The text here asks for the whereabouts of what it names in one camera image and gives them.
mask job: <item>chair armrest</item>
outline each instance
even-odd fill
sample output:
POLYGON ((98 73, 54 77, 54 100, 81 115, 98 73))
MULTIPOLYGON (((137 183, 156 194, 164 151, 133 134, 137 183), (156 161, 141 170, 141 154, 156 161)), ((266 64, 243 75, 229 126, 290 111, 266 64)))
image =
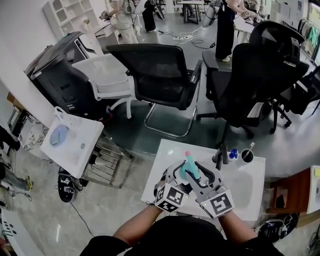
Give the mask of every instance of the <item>chair armrest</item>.
POLYGON ((201 75, 201 68, 202 68, 203 61, 201 59, 198 60, 197 64, 195 65, 195 69, 192 72, 190 83, 197 84, 201 75))
POLYGON ((219 66, 216 62, 216 56, 212 51, 210 50, 203 51, 202 59, 207 69, 211 69, 215 71, 219 69, 219 66))

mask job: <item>white pants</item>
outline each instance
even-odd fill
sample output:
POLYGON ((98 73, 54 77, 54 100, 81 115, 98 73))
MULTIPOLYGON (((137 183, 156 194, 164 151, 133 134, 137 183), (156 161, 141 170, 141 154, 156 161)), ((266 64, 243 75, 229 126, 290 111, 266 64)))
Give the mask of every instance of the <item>white pants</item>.
POLYGON ((123 44, 139 44, 131 15, 118 13, 116 19, 116 28, 122 35, 123 44))

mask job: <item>black pants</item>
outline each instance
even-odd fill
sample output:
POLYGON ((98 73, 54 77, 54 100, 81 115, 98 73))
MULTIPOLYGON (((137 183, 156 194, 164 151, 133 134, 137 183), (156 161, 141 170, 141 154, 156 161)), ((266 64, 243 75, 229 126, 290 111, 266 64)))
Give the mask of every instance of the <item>black pants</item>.
POLYGON ((142 13, 144 27, 147 32, 156 29, 156 24, 154 19, 154 10, 155 10, 155 6, 152 4, 149 4, 142 13))
POLYGON ((20 148, 19 141, 15 141, 11 135, 0 126, 0 142, 4 142, 8 144, 9 147, 13 148, 14 150, 18 150, 20 148))
POLYGON ((234 45, 234 19, 236 12, 225 6, 218 11, 218 30, 216 36, 215 58, 223 60, 232 53, 234 45))

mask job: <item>white mesh chair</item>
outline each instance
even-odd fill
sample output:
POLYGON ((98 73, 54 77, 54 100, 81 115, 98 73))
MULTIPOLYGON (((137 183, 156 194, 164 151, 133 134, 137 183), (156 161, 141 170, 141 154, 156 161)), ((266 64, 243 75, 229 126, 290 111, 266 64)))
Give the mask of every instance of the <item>white mesh chair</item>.
POLYGON ((136 100, 135 85, 133 78, 126 75, 127 68, 119 60, 106 54, 79 61, 72 66, 89 78, 97 101, 119 99, 110 109, 126 103, 126 117, 132 118, 130 106, 131 101, 136 100))

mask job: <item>black shirt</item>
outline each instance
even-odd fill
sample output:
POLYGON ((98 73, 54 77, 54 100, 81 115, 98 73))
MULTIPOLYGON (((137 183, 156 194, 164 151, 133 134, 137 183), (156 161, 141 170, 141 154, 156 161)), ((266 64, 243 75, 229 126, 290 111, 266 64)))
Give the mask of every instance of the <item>black shirt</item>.
MULTIPOLYGON (((91 239, 80 256, 116 256, 129 246, 112 236, 91 239)), ((155 222, 141 241, 125 256, 283 256, 273 244, 261 237, 241 245, 225 240, 208 221, 190 216, 168 216, 155 222)))

